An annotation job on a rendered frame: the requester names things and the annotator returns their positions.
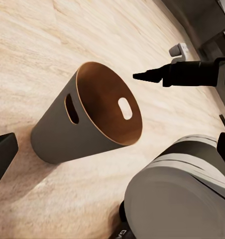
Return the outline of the trash can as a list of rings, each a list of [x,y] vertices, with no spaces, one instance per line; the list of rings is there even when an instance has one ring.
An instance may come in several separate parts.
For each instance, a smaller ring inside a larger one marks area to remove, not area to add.
[[[118,104],[126,98],[132,110],[125,119]],[[49,164],[135,145],[143,121],[138,102],[126,82],[96,61],[81,64],[31,131],[36,155]]]

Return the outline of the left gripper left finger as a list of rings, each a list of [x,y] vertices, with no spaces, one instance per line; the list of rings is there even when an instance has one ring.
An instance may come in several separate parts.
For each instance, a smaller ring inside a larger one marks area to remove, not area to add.
[[[18,152],[17,139],[14,133],[0,136],[0,180]]]

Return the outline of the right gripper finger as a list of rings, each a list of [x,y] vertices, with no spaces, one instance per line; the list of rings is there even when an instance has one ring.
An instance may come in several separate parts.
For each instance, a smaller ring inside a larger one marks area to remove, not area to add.
[[[145,73],[133,74],[132,77],[135,80],[143,80],[153,83],[159,83],[163,80],[163,67],[160,67],[158,70],[152,70]]]

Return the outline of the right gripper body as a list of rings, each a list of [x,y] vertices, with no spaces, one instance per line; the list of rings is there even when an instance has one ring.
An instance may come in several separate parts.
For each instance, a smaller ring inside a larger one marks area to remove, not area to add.
[[[163,87],[199,86],[199,69],[201,61],[179,61],[163,66]]]

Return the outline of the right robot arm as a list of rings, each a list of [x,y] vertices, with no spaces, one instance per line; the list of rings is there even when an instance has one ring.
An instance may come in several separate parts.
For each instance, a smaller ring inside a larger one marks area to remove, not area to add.
[[[188,52],[185,43],[176,44],[169,50],[174,57],[171,63],[145,73],[133,74],[135,80],[153,83],[162,81],[163,87],[177,86],[217,86],[220,61],[225,57],[218,57],[215,61],[187,61]]]

